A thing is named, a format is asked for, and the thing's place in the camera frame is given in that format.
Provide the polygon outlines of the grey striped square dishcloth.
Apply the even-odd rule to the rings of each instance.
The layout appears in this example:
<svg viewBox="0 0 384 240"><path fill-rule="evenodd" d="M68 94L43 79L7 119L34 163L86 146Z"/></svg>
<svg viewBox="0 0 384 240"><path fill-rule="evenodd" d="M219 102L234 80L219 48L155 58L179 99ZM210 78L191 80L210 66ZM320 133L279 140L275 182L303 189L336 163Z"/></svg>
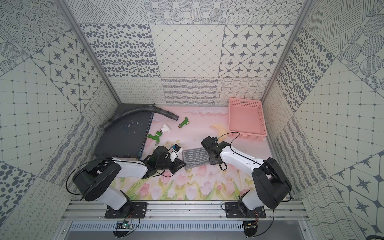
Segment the grey striped square dishcloth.
<svg viewBox="0 0 384 240"><path fill-rule="evenodd" d="M186 170L211 164L209 154L204 148L183 150L183 160Z"/></svg>

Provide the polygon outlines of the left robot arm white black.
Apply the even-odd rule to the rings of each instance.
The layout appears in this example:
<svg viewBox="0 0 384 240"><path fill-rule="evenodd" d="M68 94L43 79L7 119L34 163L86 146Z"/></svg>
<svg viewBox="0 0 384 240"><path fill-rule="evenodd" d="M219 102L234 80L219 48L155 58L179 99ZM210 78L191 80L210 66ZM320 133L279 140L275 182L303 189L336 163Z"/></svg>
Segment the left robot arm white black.
<svg viewBox="0 0 384 240"><path fill-rule="evenodd" d="M87 202L98 201L115 211L121 210L131 202L121 190L112 187L117 178L147 179L165 173L177 173L186 163L171 154L163 146L143 160L135 158L96 159L78 170L73 176L73 183Z"/></svg>

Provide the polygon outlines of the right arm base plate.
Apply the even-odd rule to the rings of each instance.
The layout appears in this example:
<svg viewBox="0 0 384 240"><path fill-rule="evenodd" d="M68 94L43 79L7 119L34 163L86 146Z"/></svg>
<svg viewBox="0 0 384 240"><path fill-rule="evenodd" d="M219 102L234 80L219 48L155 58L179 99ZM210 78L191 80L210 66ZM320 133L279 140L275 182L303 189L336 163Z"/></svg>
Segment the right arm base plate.
<svg viewBox="0 0 384 240"><path fill-rule="evenodd" d="M223 211L225 211L227 219L265 219L266 211L263 206L249 210L245 205L238 202L224 202L221 205Z"/></svg>

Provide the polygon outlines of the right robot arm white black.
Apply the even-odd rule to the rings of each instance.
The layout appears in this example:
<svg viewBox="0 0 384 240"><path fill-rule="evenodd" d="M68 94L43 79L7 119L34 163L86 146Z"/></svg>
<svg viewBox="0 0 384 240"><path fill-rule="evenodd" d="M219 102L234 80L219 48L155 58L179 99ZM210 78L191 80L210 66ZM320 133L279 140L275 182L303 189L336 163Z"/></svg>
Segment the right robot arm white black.
<svg viewBox="0 0 384 240"><path fill-rule="evenodd" d="M227 142L218 143L216 137L206 137L201 142L209 155L213 165L219 165L225 171L228 165L252 176L254 189L240 196L240 206L253 211L265 206L276 209L277 206L289 195L292 185L284 171L273 158L266 160L247 155L233 148Z"/></svg>

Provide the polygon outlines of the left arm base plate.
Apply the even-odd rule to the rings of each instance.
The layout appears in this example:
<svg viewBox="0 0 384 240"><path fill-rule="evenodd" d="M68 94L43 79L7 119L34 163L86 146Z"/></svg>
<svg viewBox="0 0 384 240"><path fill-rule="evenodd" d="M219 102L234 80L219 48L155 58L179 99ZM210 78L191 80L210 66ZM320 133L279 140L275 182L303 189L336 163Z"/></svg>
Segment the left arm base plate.
<svg viewBox="0 0 384 240"><path fill-rule="evenodd" d="M144 219L147 207L146 202L127 202L119 210L107 206L105 219Z"/></svg>

